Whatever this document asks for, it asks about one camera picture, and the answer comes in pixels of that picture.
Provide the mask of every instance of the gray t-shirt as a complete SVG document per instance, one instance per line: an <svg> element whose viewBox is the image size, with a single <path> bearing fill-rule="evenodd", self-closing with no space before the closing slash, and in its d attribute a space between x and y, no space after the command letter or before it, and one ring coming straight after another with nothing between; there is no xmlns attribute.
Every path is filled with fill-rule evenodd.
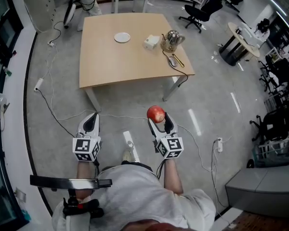
<svg viewBox="0 0 289 231"><path fill-rule="evenodd" d="M98 179L111 179L110 188L96 190L84 202L98 199L104 216L90 221L91 231L119 231L130 222L153 219L176 227L208 231L215 217L212 200L200 189L181 196L162 187L148 169L120 165L102 172ZM55 231L65 230L60 203L53 214Z"/></svg>

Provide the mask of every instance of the concrete floor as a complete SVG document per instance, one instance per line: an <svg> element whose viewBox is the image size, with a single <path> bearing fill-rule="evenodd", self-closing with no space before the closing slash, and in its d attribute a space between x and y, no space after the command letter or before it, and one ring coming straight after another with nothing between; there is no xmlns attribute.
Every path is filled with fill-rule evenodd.
<svg viewBox="0 0 289 231"><path fill-rule="evenodd" d="M180 15L187 16L184 4L176 0L151 0L147 12L164 14L172 28L186 36L183 48L196 75L190 77L167 102L162 101L162 85L172 82L172 78L97 87L95 94L102 107L102 115L145 117L150 106L162 106L178 124L193 133L206 168L210 168L213 141L217 137L222 137L223 140L231 137L223 144L223 152L218 155L216 177L219 199L223 205L228 206L224 185L240 168L245 167L253 148L251 138L256 129L249 124L249 120L254 119L257 114L266 114L263 104L265 93L258 80L260 66L255 58L250 62L241 61L244 69L242 71L238 65L231 67L226 64L217 54L217 44L225 44L231 36L227 31L227 23L240 22L235 11L224 6L214 13L208 22L203 23L206 30L199 34L195 26L185 29L187 22L178 20ZM100 4L102 12L110 13L110 5ZM132 1L119 2L119 13L131 12L131 9ZM142 4L139 1L136 11L141 10ZM65 5L57 8L57 21L63 19L65 11ZM79 89L81 32L76 31L79 13L80 9L77 10L69 29L63 29L62 23L57 25L57 28L62 30L62 35L55 41L58 54L51 74L54 87L53 110L58 119L77 115L85 109L93 109L86 93ZM47 42L57 35L55 30L39 34L33 50L27 89L29 139L39 175L74 178L77 160L72 154L72 138L56 123L41 95L33 91L37 80L47 71L45 59L48 56L50 65L56 52ZM262 55L268 51L266 48L266 45L262 47ZM50 75L45 77L41 90L50 102ZM231 93L236 96L240 113ZM61 123L71 133L76 133L78 123L89 113L85 112ZM179 134L183 138L185 150L177 159L177 165L184 189L188 191L201 188L215 201L211 173L201 167L193 138L182 128L179 128ZM122 152L129 148L126 142L130 140L129 135L140 161L156 171L162 157L154 152L153 136L147 121L110 116L101 117L100 136L103 147L98 156L101 168L120 164ZM67 191L44 191L52 209L63 196L68 196ZM217 207L219 211L224 209L220 204Z"/></svg>

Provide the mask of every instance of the silver teapot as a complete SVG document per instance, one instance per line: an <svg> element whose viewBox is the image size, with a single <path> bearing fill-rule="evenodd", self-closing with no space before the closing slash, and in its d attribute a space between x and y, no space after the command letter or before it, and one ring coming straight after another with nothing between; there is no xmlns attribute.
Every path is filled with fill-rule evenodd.
<svg viewBox="0 0 289 231"><path fill-rule="evenodd" d="M185 37L180 36L176 30L171 30L166 35L162 34L162 36L160 46L165 52L169 53L175 52L178 45L185 40Z"/></svg>

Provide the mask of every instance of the shoe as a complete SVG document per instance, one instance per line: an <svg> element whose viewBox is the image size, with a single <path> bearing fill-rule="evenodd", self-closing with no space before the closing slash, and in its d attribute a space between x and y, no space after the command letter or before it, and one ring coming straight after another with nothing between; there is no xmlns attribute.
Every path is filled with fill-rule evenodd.
<svg viewBox="0 0 289 231"><path fill-rule="evenodd" d="M124 151L122 161L128 161L131 163L131 152L129 150Z"/></svg>

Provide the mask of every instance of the red apple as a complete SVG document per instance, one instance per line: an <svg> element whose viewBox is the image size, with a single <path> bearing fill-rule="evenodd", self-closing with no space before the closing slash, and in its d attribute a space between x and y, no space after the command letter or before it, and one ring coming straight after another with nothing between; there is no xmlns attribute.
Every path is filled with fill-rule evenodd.
<svg viewBox="0 0 289 231"><path fill-rule="evenodd" d="M146 117L152 119L155 123L160 123L165 119L165 111L157 106L151 106L146 112Z"/></svg>

